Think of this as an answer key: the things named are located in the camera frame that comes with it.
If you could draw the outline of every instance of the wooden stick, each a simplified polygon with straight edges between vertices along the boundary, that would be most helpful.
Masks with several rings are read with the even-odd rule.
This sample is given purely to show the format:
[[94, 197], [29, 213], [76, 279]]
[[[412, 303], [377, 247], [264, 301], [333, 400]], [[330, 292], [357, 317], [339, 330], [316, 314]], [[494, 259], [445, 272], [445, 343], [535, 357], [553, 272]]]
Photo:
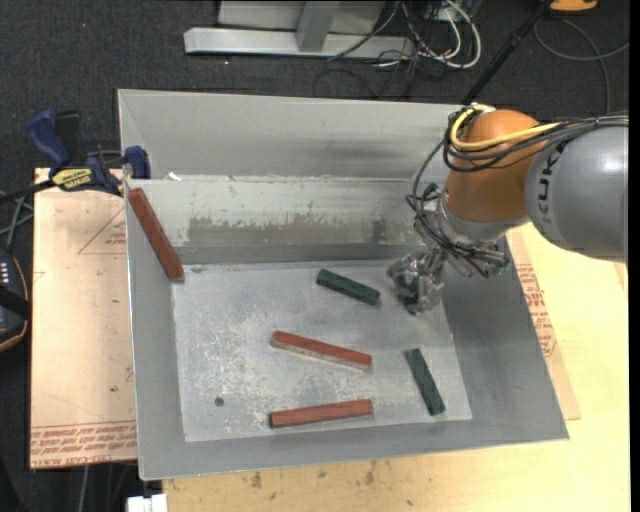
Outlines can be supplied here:
[[303, 407], [288, 411], [276, 411], [269, 415], [271, 428], [291, 427], [322, 421], [340, 420], [373, 414], [371, 400], [352, 400], [335, 404]]
[[329, 345], [322, 341], [303, 338], [302, 336], [287, 332], [275, 331], [271, 338], [271, 345], [363, 370], [371, 367], [371, 356], [369, 354], [336, 345]]
[[130, 190], [128, 197], [129, 203], [140, 224], [142, 224], [142, 229], [146, 233], [149, 242], [151, 242], [153, 250], [158, 255], [158, 259], [167, 276], [169, 276], [169, 279], [180, 279], [184, 275], [182, 263], [180, 263], [178, 255], [171, 246], [164, 229], [162, 229], [162, 225], [158, 217], [156, 217], [156, 213], [153, 211], [153, 207], [144, 190], [141, 188]]

